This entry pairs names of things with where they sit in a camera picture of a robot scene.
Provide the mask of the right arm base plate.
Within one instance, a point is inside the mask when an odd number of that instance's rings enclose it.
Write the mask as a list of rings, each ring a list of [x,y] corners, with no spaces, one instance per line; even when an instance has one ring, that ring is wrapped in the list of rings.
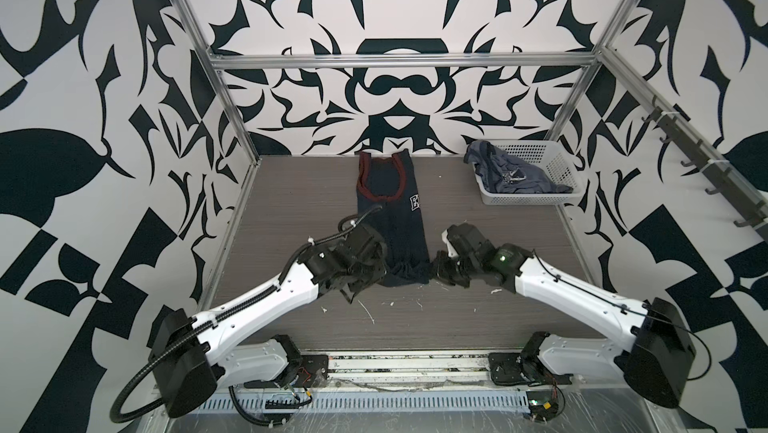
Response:
[[[488,355],[490,378],[496,386],[571,385],[570,375],[556,375],[538,357],[523,353],[494,352]]]

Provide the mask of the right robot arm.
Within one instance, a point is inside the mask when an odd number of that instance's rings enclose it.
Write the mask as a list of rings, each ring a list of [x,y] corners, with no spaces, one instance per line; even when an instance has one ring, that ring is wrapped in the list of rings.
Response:
[[[445,250],[434,276],[450,286],[487,284],[544,303],[599,333],[578,340],[554,334],[534,341],[535,361],[554,375],[621,378],[638,395],[674,409],[693,378],[698,337],[678,308],[662,298],[623,297],[567,274],[537,252],[514,244],[494,246],[472,224],[452,225],[441,235]]]

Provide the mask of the navy tank top red trim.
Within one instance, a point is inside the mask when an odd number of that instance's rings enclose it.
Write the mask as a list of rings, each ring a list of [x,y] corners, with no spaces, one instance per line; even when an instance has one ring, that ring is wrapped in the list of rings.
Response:
[[[381,207],[366,220],[386,243],[386,274],[380,284],[390,288],[427,284],[431,258],[409,152],[388,157],[360,154],[356,195],[360,213]]]

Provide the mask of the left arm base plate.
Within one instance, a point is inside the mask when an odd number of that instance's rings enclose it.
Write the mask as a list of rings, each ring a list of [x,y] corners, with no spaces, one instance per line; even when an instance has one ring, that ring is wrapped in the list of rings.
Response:
[[[314,388],[325,384],[328,379],[329,357],[325,354],[303,355],[291,386]]]

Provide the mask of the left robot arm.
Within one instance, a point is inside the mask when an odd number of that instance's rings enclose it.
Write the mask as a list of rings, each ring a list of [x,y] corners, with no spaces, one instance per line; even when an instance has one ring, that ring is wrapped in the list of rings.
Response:
[[[219,307],[187,316],[169,313],[160,323],[149,358],[160,401],[171,418],[184,416],[225,386],[284,381],[300,354],[284,336],[269,340],[261,354],[238,357],[234,350],[283,315],[338,291],[347,301],[386,274],[387,245],[367,224],[300,247],[279,275]]]

